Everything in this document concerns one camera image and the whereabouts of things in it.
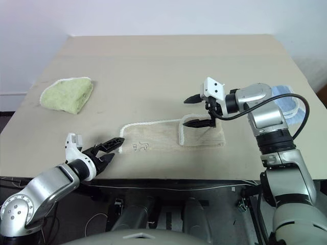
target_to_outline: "beige towel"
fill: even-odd
[[[187,151],[224,146],[225,137],[220,121],[216,122],[216,128],[183,126],[184,122],[197,118],[209,119],[209,116],[190,114],[182,119],[127,124],[121,129],[120,137],[124,137],[125,141],[119,152]]]

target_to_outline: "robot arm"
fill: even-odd
[[[283,113],[273,102],[283,96],[294,96],[306,103],[306,113],[309,113],[306,100],[296,94],[271,97],[271,88],[266,84],[234,89],[225,95],[223,85],[211,78],[205,80],[200,91],[184,103],[205,101],[211,120],[192,120],[185,126],[215,127],[216,118],[232,120],[248,114],[262,153],[261,161],[266,167],[260,175],[263,196],[277,208],[269,244],[327,244],[327,218],[314,207],[315,185],[293,142],[307,118],[292,137]],[[239,114],[228,117],[235,112]]]
[[[90,181],[101,173],[114,156],[110,153],[97,158],[98,151],[109,153],[123,142],[123,138],[114,138],[81,152],[81,136],[69,133],[65,144],[66,163],[42,172],[4,202],[0,234],[7,240],[17,240],[39,232],[53,204],[76,189],[81,181]]]

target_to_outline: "green towel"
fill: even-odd
[[[77,114],[93,90],[90,78],[60,79],[46,88],[40,97],[43,107]]]

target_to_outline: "black cable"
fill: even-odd
[[[301,95],[298,95],[298,94],[295,94],[295,93],[280,94],[280,95],[271,97],[271,98],[269,98],[269,99],[267,99],[267,100],[265,100],[265,101],[263,101],[263,102],[255,105],[255,106],[253,106],[253,107],[251,107],[251,108],[249,108],[249,109],[247,109],[245,111],[242,111],[241,113],[239,113],[239,114],[237,114],[235,116],[230,116],[230,117],[222,117],[221,115],[218,115],[215,110],[211,110],[210,112],[217,119],[224,120],[224,121],[234,120],[236,118],[239,118],[239,117],[241,117],[241,116],[243,116],[243,115],[245,115],[245,114],[247,114],[247,113],[249,113],[249,112],[251,112],[251,111],[253,111],[253,110],[255,110],[255,109],[257,109],[257,108],[259,108],[259,107],[261,107],[261,106],[263,106],[263,105],[265,105],[267,103],[269,103],[269,102],[271,102],[271,101],[274,101],[276,99],[280,99],[280,98],[283,98],[283,97],[295,97],[295,98],[298,98],[298,99],[300,99],[304,103],[304,105],[306,107],[305,117],[304,117],[304,119],[303,119],[300,127],[297,129],[297,131],[293,135],[293,140],[294,140],[300,134],[300,132],[302,131],[302,129],[305,127],[305,125],[306,125],[306,123],[308,121],[308,118],[309,118],[309,113],[310,113],[309,103]]]
[[[58,235],[58,233],[59,233],[59,228],[60,228],[60,222],[59,222],[59,219],[58,219],[58,217],[55,217],[55,220],[57,221],[57,223],[58,223],[58,228],[57,228],[57,231],[56,231],[56,233],[55,233],[55,235],[52,237],[52,239],[51,240],[49,240],[49,242],[47,243],[47,245],[51,245],[53,242],[54,242],[54,240],[56,239],[56,236]]]
[[[55,220],[56,220],[56,217],[57,217],[57,209],[58,209],[58,202],[55,202],[54,203],[54,211],[53,211],[53,219],[52,219],[52,222],[51,222],[51,225],[50,225],[50,229],[49,229],[49,234],[45,240],[45,243],[48,244],[46,241],[49,241],[50,240],[50,237],[51,237],[51,233],[52,233],[52,230],[53,230],[53,226],[55,224]]]
[[[262,237],[265,241],[265,244],[269,244],[268,233],[265,225],[265,221],[262,217],[260,205],[261,205],[261,196],[262,196],[262,188],[260,188],[259,195],[258,195],[258,202],[256,203],[256,215],[258,217],[259,228],[262,234]]]

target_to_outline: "beige table surface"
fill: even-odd
[[[46,87],[79,76],[95,86],[78,115],[40,106]],[[295,143],[312,177],[327,178],[327,111],[270,35],[69,38],[3,130],[0,175],[33,177],[64,162],[68,132],[82,134],[88,148],[117,137],[128,123],[205,114],[204,103],[183,101],[199,93],[206,77],[225,83],[226,92],[261,82],[291,85],[303,95],[311,114]],[[246,116],[224,121],[223,129],[223,148],[116,154],[98,178],[259,179],[264,168]]]

